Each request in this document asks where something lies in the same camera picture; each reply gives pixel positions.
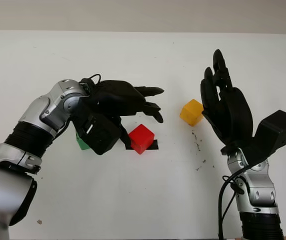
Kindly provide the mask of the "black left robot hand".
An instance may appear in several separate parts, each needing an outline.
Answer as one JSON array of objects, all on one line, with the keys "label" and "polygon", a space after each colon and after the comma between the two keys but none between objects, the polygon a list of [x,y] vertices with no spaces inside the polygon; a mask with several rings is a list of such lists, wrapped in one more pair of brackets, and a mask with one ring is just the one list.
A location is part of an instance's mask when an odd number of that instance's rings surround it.
[{"label": "black left robot hand", "polygon": [[147,97],[162,94],[159,87],[133,86],[123,80],[95,83],[91,78],[80,82],[86,96],[79,99],[72,122],[78,136],[98,155],[109,151],[118,140],[129,148],[131,140],[122,125],[123,116],[144,113],[163,123],[161,108]]}]

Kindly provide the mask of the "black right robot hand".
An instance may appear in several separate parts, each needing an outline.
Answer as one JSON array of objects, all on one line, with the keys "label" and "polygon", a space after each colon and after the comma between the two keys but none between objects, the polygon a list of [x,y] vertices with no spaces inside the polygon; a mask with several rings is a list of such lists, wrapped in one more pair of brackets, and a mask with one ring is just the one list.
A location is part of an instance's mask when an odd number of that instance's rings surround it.
[{"label": "black right robot hand", "polygon": [[207,67],[200,84],[202,115],[224,144],[228,155],[249,144],[253,136],[253,117],[242,91],[234,87],[222,52],[213,53],[213,68]]}]

